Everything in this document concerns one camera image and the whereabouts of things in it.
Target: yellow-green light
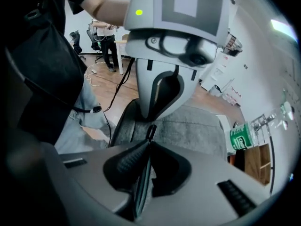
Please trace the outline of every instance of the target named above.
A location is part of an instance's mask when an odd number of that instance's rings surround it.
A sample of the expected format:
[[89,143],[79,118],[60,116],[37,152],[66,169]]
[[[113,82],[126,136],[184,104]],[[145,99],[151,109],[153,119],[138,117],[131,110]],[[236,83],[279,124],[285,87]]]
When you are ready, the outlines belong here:
[[143,11],[140,10],[140,9],[136,11],[136,14],[137,14],[137,15],[142,15],[142,13],[143,13]]

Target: black office chair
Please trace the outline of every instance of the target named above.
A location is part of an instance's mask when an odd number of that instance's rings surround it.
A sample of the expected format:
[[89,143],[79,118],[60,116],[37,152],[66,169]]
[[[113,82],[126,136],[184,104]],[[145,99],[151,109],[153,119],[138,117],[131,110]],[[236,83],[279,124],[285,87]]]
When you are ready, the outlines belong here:
[[80,41],[80,34],[79,34],[79,31],[75,31],[75,32],[72,32],[70,33],[70,36],[73,37],[73,48],[74,48],[74,51],[78,54],[78,56],[84,60],[86,60],[86,58],[83,56],[83,55],[79,55],[83,50],[82,48],[80,47],[79,45],[79,41]]
[[[98,45],[98,41],[95,39],[95,36],[97,36],[97,34],[92,34],[92,33],[91,33],[91,30],[90,30],[90,29],[87,29],[87,35],[89,36],[89,38],[90,38],[90,40],[91,40],[91,42],[92,42],[91,48],[92,48],[93,50],[95,50],[95,51],[99,51],[99,52],[100,52],[102,49],[101,49],[100,45]],[[97,62],[97,60],[99,60],[99,59],[102,58],[102,57],[103,57],[102,54],[101,54],[101,55],[98,55],[98,56],[96,57],[95,63]]]

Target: wooden floor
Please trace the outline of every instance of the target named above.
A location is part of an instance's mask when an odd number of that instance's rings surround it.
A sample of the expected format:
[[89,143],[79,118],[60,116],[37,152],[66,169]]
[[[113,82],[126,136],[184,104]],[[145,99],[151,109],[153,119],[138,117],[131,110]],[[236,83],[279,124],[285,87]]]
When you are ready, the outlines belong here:
[[[117,72],[115,73],[109,72],[102,59],[98,60],[98,62],[100,62],[99,64],[92,67],[91,65],[95,63],[94,55],[85,55],[85,58],[86,60],[84,60],[84,62],[88,66],[87,74],[89,75],[91,73],[91,69],[97,71],[97,74],[90,75],[90,78],[92,79],[92,85],[99,86],[93,86],[92,89],[103,110],[105,110],[110,105],[116,91],[116,86],[121,81],[123,75],[120,75],[118,68],[116,68]],[[129,61],[130,60],[126,58],[122,60],[124,72],[127,69]],[[138,98],[138,90],[136,70],[133,65],[128,81],[120,88],[111,109],[105,113],[107,118],[117,124],[127,104],[135,98]],[[244,117],[239,107],[232,106],[221,97],[210,95],[199,85],[196,87],[193,97],[187,104],[209,110],[213,113],[227,115],[232,124],[236,121],[240,123],[244,122]],[[96,137],[91,130],[88,130],[88,132],[92,137]]]

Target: desk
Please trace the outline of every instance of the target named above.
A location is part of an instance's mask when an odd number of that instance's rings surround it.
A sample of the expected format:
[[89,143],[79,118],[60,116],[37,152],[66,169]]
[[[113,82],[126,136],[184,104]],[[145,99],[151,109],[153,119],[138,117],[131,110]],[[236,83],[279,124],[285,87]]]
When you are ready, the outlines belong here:
[[119,72],[120,74],[123,74],[123,68],[122,68],[122,62],[121,62],[121,53],[120,53],[120,45],[121,44],[126,44],[126,40],[121,40],[121,41],[115,41],[116,47],[117,47],[117,59],[118,59],[118,65],[119,65]]

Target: gray fabric cushion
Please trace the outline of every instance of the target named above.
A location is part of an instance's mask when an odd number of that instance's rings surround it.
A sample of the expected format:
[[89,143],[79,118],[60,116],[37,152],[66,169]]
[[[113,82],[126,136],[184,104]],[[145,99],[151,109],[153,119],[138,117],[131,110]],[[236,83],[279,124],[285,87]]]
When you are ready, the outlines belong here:
[[145,139],[148,127],[157,125],[154,141],[172,144],[226,159],[226,143],[219,119],[208,111],[182,105],[171,115],[153,122],[140,116],[139,100],[124,111],[112,140],[112,145]]

